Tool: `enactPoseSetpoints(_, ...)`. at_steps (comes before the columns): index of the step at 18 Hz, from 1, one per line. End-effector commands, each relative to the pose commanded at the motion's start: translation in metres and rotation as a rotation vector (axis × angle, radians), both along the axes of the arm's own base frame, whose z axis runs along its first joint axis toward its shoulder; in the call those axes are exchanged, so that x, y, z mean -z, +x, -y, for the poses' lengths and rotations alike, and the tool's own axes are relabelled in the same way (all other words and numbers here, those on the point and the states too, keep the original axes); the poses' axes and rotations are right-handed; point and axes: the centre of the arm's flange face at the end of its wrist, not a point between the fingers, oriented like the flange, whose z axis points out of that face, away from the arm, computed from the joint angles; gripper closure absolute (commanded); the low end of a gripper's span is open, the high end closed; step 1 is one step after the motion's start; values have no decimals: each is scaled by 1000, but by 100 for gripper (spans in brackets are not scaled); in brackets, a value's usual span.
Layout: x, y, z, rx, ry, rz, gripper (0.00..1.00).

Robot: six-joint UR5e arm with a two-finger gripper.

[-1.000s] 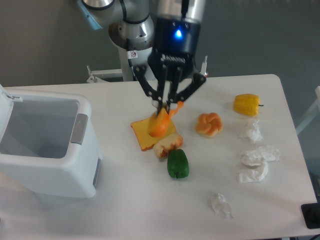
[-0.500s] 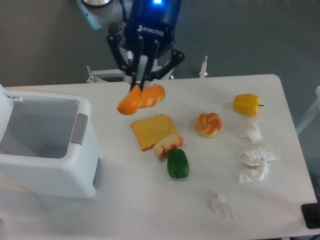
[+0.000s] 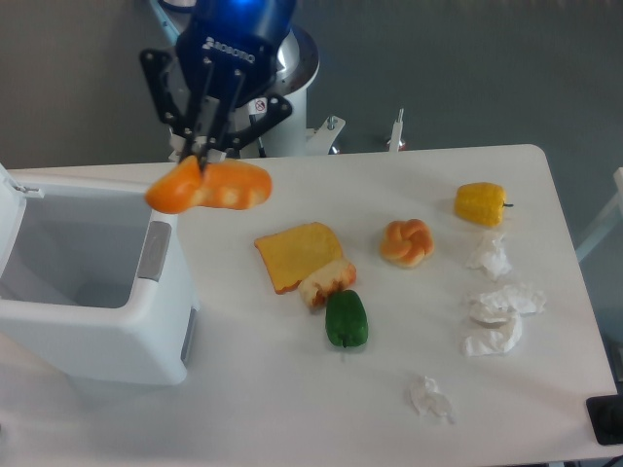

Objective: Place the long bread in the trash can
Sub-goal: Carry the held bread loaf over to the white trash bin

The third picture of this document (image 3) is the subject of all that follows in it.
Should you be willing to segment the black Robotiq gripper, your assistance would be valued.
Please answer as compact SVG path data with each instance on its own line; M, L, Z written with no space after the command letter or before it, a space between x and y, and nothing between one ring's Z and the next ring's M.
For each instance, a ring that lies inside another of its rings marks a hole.
M236 107L260 96L276 78L276 57L289 34L294 1L199 1L175 52L187 85L186 110L176 105L168 85L177 59L167 50L145 49L140 64L160 121L171 129L171 147L182 162L193 153L204 95L221 99L242 77ZM265 98L265 112L240 130L231 130L231 108L222 105L212 119L197 155L200 170L210 163L239 159L240 151L262 138L293 113L291 102L277 93Z

